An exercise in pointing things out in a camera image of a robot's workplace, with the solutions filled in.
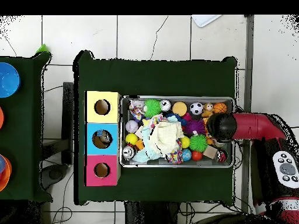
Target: soccer ball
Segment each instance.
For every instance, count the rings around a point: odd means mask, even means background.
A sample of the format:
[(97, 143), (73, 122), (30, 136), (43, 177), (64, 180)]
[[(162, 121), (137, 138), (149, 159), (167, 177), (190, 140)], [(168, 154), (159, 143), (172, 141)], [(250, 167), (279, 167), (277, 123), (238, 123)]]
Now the soccer ball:
[(203, 105), (200, 102), (194, 102), (190, 106), (190, 111), (194, 115), (199, 115), (203, 112)]

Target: blue plate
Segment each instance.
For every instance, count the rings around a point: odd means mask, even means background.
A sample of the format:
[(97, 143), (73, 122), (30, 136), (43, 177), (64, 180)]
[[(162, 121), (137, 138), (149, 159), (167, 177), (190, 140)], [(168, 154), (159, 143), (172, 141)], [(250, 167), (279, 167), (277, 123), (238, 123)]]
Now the blue plate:
[(13, 95), (20, 86), (20, 77), (16, 69), (5, 62), (0, 62), (0, 98)]

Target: fabric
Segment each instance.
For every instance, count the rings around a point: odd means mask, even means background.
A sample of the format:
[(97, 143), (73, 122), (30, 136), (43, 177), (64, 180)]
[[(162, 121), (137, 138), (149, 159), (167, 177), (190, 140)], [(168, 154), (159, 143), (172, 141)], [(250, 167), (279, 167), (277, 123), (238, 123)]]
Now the fabric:
[(122, 167), (115, 187), (84, 187), (84, 91), (119, 92), (120, 95), (235, 97), (234, 58), (220, 61), (129, 61), (94, 59), (82, 51), (74, 61), (74, 90), (78, 91), (74, 116), (74, 200), (91, 201), (224, 201), (232, 203), (232, 167), (227, 169)]

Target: blue ball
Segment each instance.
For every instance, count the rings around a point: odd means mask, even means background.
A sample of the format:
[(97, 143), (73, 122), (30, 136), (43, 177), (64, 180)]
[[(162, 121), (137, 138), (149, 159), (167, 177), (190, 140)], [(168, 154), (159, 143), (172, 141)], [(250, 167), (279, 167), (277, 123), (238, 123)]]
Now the blue ball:
[(4, 171), (5, 168), (5, 160), (2, 156), (0, 156), (0, 173)]
[(188, 160), (191, 159), (191, 157), (192, 157), (192, 153), (191, 153), (190, 150), (188, 150), (188, 149), (183, 149), (182, 152), (183, 152), (183, 153), (182, 153), (182, 158), (183, 158), (183, 161), (184, 161), (184, 162), (187, 162)]

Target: green mat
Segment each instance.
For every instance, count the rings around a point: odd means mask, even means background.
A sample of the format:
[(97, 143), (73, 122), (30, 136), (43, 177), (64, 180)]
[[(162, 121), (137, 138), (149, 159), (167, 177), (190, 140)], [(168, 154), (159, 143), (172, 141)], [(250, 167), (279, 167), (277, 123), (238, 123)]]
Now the green mat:
[(20, 76), (18, 91), (0, 99), (5, 118), (0, 129), (0, 154), (12, 164), (12, 174), (0, 192), (0, 200), (52, 201), (39, 184), (41, 73), (50, 56), (41, 52), (32, 58), (0, 57), (0, 62), (14, 66)]
[(224, 201), (232, 203), (229, 169), (121, 168), (115, 187), (84, 187), (84, 91), (121, 95), (235, 96), (235, 58), (220, 61), (95, 60), (81, 51), (75, 61), (75, 203), (84, 201)]

